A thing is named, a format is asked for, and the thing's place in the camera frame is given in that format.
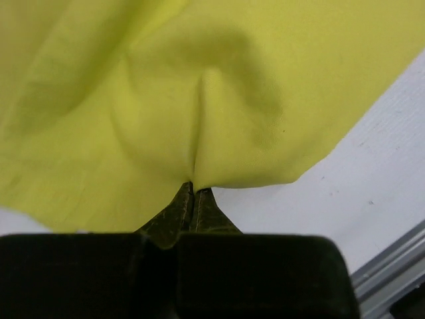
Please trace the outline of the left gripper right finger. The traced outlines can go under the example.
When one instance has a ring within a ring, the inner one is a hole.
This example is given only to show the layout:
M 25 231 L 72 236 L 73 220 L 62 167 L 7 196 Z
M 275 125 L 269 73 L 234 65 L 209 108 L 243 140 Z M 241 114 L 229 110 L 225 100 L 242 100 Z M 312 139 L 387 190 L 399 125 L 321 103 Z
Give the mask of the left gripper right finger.
M 189 231 L 192 233 L 241 234 L 236 225 L 219 209 L 212 189 L 195 194 Z

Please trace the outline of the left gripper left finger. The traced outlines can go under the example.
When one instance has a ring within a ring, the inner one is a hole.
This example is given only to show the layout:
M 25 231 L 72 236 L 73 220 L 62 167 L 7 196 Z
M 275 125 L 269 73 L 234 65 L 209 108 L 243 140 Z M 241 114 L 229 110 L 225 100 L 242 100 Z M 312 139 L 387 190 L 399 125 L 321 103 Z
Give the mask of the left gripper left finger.
M 135 233 L 146 235 L 161 249 L 175 245 L 181 232 L 189 229 L 193 216 L 193 184 L 182 184 L 170 204 Z

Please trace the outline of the yellow-green trousers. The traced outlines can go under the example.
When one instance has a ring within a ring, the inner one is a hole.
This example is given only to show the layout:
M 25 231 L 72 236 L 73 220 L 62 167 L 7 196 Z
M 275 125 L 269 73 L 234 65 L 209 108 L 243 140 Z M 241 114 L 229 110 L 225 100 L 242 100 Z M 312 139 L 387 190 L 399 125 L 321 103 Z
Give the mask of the yellow-green trousers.
M 1 205 L 134 231 L 294 182 L 423 48 L 423 1 L 2 1 Z

